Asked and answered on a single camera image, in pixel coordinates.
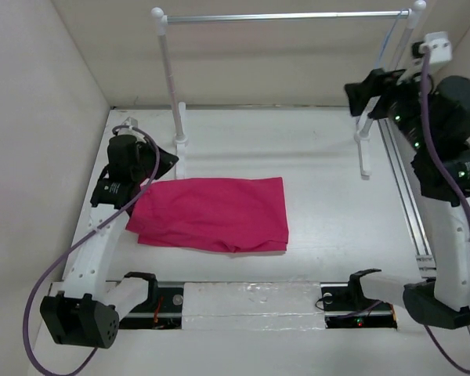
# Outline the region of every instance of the pink fabric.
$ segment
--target pink fabric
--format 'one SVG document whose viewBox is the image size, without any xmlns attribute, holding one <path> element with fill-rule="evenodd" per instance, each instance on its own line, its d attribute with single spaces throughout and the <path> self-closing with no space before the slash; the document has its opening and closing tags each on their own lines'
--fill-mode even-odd
<svg viewBox="0 0 470 376">
<path fill-rule="evenodd" d="M 157 182 L 138 200 L 127 230 L 138 242 L 215 252 L 285 251 L 282 178 Z"/>
</svg>

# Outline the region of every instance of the red cloth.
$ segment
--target red cloth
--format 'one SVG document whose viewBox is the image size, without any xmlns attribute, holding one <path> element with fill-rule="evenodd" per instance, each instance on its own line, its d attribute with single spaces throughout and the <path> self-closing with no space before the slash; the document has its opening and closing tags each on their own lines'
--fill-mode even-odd
<svg viewBox="0 0 470 376">
<path fill-rule="evenodd" d="M 127 230 L 138 243 L 215 252 L 285 251 L 282 178 L 198 178 L 153 183 Z"/>
</svg>

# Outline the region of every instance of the horizontal metal bar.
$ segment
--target horizontal metal bar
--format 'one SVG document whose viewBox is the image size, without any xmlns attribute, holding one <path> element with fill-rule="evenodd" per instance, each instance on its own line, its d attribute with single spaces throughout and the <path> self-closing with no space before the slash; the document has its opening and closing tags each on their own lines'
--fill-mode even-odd
<svg viewBox="0 0 470 376">
<path fill-rule="evenodd" d="M 168 25 L 209 24 L 216 22 L 247 22 L 276 20 L 335 20 L 346 19 L 395 19 L 407 18 L 408 10 L 388 12 L 328 12 L 328 13 L 277 13 L 277 14 L 237 14 L 228 16 L 167 16 Z"/>
</svg>

